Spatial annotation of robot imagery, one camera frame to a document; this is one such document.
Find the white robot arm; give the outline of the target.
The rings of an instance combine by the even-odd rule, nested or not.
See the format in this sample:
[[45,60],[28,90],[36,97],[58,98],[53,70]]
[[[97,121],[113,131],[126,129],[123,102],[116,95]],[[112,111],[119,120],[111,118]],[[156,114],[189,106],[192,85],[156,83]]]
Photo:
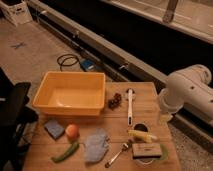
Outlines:
[[162,113],[175,114],[187,103],[210,117],[213,125],[213,88],[208,86],[211,80],[211,71],[201,64],[170,73],[158,95]]

